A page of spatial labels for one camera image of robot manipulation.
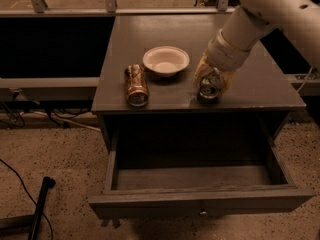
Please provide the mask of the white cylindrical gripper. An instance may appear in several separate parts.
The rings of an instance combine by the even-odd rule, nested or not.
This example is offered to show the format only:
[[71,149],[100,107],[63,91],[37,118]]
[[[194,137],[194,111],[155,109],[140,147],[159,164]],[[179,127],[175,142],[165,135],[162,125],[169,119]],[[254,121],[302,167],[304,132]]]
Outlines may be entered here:
[[208,42],[207,48],[196,68],[193,85],[198,88],[204,77],[216,75],[218,68],[221,80],[221,92],[225,93],[231,86],[234,70],[240,68],[250,54],[250,49],[240,49],[231,44],[224,36],[222,30],[217,32],[215,38]]

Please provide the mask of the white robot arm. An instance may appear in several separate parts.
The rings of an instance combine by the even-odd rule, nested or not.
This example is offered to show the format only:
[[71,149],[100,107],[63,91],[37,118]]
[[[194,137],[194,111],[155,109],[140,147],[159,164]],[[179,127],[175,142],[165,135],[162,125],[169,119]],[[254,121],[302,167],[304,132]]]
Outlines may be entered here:
[[313,68],[320,67],[320,6],[311,0],[240,0],[211,39],[193,83],[199,93],[220,96],[258,40],[280,29]]

